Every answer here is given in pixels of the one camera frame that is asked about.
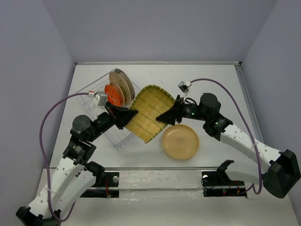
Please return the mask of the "orange round plate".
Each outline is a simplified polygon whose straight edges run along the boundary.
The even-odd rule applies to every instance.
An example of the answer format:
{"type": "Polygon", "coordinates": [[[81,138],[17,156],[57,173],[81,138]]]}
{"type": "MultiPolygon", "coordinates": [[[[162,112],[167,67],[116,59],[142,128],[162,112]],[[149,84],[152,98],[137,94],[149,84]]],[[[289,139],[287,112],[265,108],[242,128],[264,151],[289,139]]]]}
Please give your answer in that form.
{"type": "Polygon", "coordinates": [[[112,85],[106,85],[104,88],[105,94],[107,95],[108,101],[118,107],[120,106],[120,98],[117,94],[117,91],[112,85]]]}

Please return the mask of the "yellow bamboo pattern plate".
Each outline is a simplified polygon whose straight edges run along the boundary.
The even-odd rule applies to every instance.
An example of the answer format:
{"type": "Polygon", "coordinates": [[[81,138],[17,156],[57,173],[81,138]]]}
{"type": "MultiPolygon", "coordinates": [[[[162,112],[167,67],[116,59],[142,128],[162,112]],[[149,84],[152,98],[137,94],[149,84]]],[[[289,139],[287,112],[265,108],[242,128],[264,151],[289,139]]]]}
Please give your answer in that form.
{"type": "Polygon", "coordinates": [[[126,129],[139,137],[144,143],[150,142],[166,126],[156,118],[169,110],[175,99],[157,85],[142,88],[132,101],[129,109],[137,110],[138,114],[126,125],[126,129]]]}

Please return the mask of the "small beige flower plate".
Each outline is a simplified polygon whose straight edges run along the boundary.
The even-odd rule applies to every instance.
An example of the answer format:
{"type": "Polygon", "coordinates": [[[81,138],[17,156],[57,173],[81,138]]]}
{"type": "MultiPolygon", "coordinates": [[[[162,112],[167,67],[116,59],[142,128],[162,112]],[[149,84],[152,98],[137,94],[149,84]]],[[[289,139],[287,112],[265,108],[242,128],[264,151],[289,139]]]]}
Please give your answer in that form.
{"type": "Polygon", "coordinates": [[[125,96],[124,96],[124,93],[123,93],[121,87],[113,81],[110,82],[110,85],[112,85],[115,88],[115,90],[117,91],[117,94],[120,98],[120,106],[123,106],[125,104],[125,96]]]}

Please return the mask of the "beige floral square plate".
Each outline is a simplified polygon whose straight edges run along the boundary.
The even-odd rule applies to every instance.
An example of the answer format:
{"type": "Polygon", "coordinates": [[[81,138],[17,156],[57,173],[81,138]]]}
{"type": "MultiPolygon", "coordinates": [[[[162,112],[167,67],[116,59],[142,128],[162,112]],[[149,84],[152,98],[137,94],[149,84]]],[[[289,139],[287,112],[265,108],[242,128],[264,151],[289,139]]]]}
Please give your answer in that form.
{"type": "Polygon", "coordinates": [[[121,89],[124,93],[124,96],[125,96],[125,104],[124,105],[130,104],[132,102],[132,100],[131,100],[130,90],[129,90],[129,87],[128,87],[126,81],[119,74],[117,74],[115,72],[109,73],[109,81],[110,82],[113,81],[121,87],[121,89]]]}

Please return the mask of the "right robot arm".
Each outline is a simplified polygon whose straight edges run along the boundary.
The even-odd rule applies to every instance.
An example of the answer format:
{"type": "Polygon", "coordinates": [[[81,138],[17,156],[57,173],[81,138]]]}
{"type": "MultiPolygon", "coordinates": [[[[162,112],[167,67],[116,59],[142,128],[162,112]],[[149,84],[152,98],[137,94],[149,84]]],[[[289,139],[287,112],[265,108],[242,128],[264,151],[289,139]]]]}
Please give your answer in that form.
{"type": "Polygon", "coordinates": [[[204,121],[203,129],[216,140],[232,146],[260,167],[260,175],[253,182],[262,182],[264,188],[277,198],[284,198],[300,180],[301,172],[294,152],[271,148],[255,140],[220,114],[221,103],[211,93],[204,93],[199,104],[187,104],[177,96],[174,105],[156,118],[175,125],[183,118],[204,121]]]}

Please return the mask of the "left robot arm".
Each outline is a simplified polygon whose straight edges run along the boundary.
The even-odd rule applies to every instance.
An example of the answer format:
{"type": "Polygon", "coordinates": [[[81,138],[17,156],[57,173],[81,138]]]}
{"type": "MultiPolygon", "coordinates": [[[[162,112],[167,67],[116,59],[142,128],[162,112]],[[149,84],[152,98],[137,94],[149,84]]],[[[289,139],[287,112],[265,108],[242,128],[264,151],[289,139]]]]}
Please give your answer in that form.
{"type": "Polygon", "coordinates": [[[103,183],[104,167],[89,160],[96,150],[92,142],[113,126],[123,129],[138,114],[138,110],[110,103],[105,109],[94,121],[86,115],[73,120],[70,141],[55,172],[48,174],[47,184],[36,198],[16,213],[25,226],[59,226],[89,187],[103,183]]]}

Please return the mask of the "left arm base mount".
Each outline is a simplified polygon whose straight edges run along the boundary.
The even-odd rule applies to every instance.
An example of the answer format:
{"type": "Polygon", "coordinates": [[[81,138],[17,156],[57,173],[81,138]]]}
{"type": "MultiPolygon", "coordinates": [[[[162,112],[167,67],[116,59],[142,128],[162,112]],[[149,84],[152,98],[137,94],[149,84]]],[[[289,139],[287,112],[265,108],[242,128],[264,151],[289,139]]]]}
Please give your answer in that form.
{"type": "Polygon", "coordinates": [[[119,198],[119,172],[105,171],[104,176],[97,178],[81,198],[119,198]]]}

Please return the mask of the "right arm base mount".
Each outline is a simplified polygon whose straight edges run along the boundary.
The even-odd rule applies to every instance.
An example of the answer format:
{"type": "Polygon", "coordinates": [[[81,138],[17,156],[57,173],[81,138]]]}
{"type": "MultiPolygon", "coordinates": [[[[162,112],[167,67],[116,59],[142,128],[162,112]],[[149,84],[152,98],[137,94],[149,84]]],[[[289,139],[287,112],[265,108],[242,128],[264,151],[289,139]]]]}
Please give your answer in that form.
{"type": "Polygon", "coordinates": [[[231,180],[224,170],[202,171],[201,185],[205,197],[247,197],[245,183],[231,180]]]}

